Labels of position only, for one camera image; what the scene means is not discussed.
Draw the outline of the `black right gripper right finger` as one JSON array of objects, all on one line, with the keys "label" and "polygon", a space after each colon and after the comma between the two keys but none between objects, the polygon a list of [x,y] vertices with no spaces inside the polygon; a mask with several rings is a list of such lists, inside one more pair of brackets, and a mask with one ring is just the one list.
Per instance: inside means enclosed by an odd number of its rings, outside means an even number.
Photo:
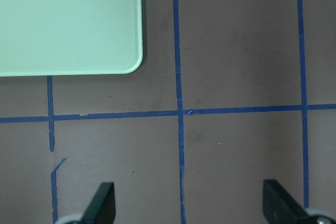
[{"label": "black right gripper right finger", "polygon": [[265,179],[262,187],[263,215],[268,223],[310,223],[307,212],[275,179]]}]

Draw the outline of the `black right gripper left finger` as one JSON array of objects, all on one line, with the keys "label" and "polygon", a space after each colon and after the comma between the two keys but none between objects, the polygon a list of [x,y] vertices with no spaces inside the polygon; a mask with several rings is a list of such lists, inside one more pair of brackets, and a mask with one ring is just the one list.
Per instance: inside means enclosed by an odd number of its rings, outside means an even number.
[{"label": "black right gripper left finger", "polygon": [[113,182],[101,183],[81,217],[81,223],[113,224],[116,216]]}]

